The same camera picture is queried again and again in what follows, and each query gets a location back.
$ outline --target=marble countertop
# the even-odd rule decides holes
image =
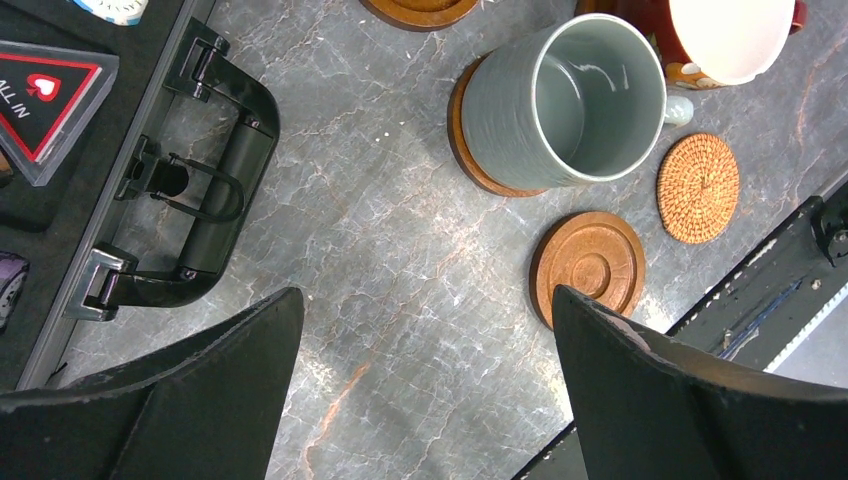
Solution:
[[[741,87],[686,93],[695,121],[664,130],[634,173],[504,199],[457,166],[449,94],[478,56],[571,18],[573,0],[484,0],[429,34],[393,28],[354,0],[221,0],[211,25],[231,40],[232,61],[271,89],[284,121],[233,260],[190,306],[124,308],[114,322],[81,323],[64,381],[297,286],[306,326],[269,478],[510,478],[572,419],[553,335],[527,285],[551,225],[590,210],[629,222],[648,259],[633,318],[663,331],[844,168],[848,3],[808,3],[807,29],[770,71]],[[178,106],[166,151],[217,158],[232,112]],[[662,155],[694,132],[722,137],[741,176],[731,225],[698,246],[665,233],[655,200]],[[117,245],[147,266],[170,266],[189,224],[139,201]]]

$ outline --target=orange mug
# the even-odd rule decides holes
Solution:
[[[768,70],[804,27],[802,0],[579,0],[576,14],[609,13],[654,47],[670,86],[741,85]]]

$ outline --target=black case handle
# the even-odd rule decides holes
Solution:
[[[121,305],[187,305],[208,293],[227,268],[280,136],[274,96],[224,58],[228,49],[226,40],[191,19],[165,86],[202,101],[215,92],[238,108],[238,121],[217,170],[242,185],[244,212],[223,223],[195,219],[177,266],[170,272],[110,272],[97,301],[100,308],[114,311]],[[213,177],[200,210],[211,215],[224,214],[234,211],[238,203],[231,186]]]

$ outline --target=red border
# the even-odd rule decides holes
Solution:
[[[68,116],[71,107],[73,107],[73,105],[77,102],[77,99],[79,99],[83,90],[85,90],[85,88],[91,83],[92,77],[95,75],[95,73],[97,73],[97,70],[100,68],[100,65],[97,65],[95,63],[68,62],[65,60],[56,60],[50,58],[12,55],[8,53],[0,53],[0,59],[27,63],[39,63],[43,65],[57,65],[60,67],[71,67],[88,70],[88,75],[86,75],[86,77],[83,79],[79,88],[77,88],[77,91],[74,93],[74,96],[71,97],[71,100],[68,101],[67,105],[65,105],[65,109],[62,110],[62,113],[59,114],[59,117],[56,119],[56,122],[54,122],[53,126],[50,127],[50,130],[47,132],[47,135],[45,135],[44,138],[41,140],[41,144],[38,145],[38,147],[35,149],[35,152],[30,151],[30,149],[24,144],[23,140],[21,140],[21,137],[19,137],[15,130],[12,128],[12,125],[9,123],[6,117],[0,115],[0,124],[2,124],[6,128],[6,131],[8,131],[12,135],[12,138],[15,140],[15,143],[18,144],[18,147],[20,147],[21,151],[24,152],[24,155],[26,155],[27,159],[29,159],[29,161],[32,163],[36,163],[36,159],[41,154],[41,151],[44,150],[44,147],[47,145],[47,142],[51,138],[53,138],[53,134],[56,132],[56,129],[59,128],[59,124],[61,124],[65,117]]]

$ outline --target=round wooden coaster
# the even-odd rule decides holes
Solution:
[[[730,223],[739,199],[739,169],[730,147],[699,133],[675,145],[657,179],[657,204],[668,233],[685,243],[704,243]]]
[[[365,8],[389,25],[413,32],[431,32],[462,20],[478,0],[361,0]]]
[[[530,269],[533,306],[551,329],[557,285],[630,316],[645,286],[645,251],[636,232],[605,212],[583,213],[555,225],[536,248]]]
[[[615,0],[577,0],[574,16],[586,13],[615,13]]]
[[[547,190],[519,190],[494,181],[480,168],[480,165],[477,165],[474,157],[471,156],[468,144],[465,143],[465,135],[462,133],[462,98],[465,96],[465,89],[468,87],[468,82],[471,81],[471,76],[474,75],[485,58],[485,55],[478,58],[463,72],[459,80],[456,81],[450,102],[448,102],[448,139],[456,162],[462,168],[462,171],[468,175],[468,178],[489,193],[503,197],[532,197],[544,193]]]

